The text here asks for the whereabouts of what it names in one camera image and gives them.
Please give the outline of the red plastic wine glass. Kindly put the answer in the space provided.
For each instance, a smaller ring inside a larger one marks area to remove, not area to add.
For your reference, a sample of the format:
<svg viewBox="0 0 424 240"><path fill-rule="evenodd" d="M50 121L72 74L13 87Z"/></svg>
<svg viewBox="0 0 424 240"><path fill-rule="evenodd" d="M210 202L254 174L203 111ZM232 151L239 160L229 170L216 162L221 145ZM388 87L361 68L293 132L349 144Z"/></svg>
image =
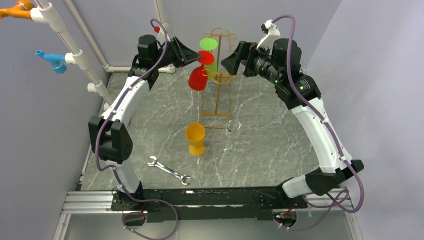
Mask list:
<svg viewBox="0 0 424 240"><path fill-rule="evenodd" d="M206 69L206 65L211 65L215 61L214 55L207 51L201 50L198 52L200 58L197 60L200 63L200 66L192 70L188 78L188 86L194 91L203 91L208 82L208 75L210 70Z"/></svg>

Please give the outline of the orange plastic wine glass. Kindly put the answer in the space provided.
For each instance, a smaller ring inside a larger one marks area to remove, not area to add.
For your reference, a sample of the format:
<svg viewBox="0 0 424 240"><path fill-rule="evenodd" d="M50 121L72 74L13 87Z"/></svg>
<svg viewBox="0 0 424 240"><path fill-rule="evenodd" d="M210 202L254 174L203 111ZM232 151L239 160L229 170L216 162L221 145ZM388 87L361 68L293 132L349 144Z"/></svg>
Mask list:
<svg viewBox="0 0 424 240"><path fill-rule="evenodd" d="M199 122L190 123L185 129L185 137L189 144L188 151L193 156L200 156L205 151L205 128Z"/></svg>

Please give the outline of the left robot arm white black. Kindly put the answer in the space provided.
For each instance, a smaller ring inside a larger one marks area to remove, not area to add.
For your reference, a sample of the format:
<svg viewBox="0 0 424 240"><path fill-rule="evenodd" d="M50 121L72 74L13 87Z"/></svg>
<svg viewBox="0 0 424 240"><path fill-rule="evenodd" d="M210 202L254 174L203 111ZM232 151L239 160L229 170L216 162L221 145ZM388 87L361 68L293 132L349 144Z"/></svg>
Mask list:
<svg viewBox="0 0 424 240"><path fill-rule="evenodd" d="M133 141L127 130L130 119L154 86L159 68L173 65L185 67L201 58L201 54L185 46L177 37L159 43L154 35L138 38L137 54L116 99L101 114L88 121L88 131L96 167L100 172L110 169L117 181L117 190L131 210L144 203L143 186L130 162Z"/></svg>

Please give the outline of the clear wine glass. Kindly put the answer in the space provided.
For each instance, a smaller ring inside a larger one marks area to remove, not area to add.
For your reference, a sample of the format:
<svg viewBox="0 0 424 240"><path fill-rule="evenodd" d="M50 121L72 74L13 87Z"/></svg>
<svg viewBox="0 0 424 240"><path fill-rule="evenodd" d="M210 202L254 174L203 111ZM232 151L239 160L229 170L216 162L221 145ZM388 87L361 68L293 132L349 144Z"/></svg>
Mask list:
<svg viewBox="0 0 424 240"><path fill-rule="evenodd" d="M236 151L235 141L239 137L241 132L241 123L238 120L230 120L225 128L225 134L228 140L223 144L223 150L227 154L231 154Z"/></svg>

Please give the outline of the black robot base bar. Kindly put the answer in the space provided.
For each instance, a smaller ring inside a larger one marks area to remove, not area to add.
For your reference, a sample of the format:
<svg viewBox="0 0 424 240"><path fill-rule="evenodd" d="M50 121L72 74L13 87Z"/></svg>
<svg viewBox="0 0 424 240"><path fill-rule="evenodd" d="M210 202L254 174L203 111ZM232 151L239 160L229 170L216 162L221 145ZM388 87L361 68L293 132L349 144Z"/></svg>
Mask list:
<svg viewBox="0 0 424 240"><path fill-rule="evenodd" d="M275 186L148 189L136 193L113 193L112 211L146 211L148 223L179 220L256 219L271 221L279 210L307 208L301 196L287 197Z"/></svg>

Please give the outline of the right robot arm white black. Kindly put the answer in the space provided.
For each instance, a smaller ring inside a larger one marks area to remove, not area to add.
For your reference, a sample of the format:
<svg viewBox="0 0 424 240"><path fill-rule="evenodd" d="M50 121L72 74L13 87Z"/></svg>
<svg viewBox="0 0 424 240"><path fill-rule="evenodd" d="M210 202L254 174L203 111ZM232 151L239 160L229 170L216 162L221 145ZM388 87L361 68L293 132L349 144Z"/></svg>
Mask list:
<svg viewBox="0 0 424 240"><path fill-rule="evenodd" d="M295 197L307 194L323 196L364 169L340 143L328 119L321 92L315 80L301 72L302 50L295 41L288 52L289 40L277 39L271 50L257 49L255 42L240 41L235 51L221 61L230 75L240 65L245 77L260 77L274 84L275 92L303 127L318 159L318 168L279 185L276 203L289 207Z"/></svg>

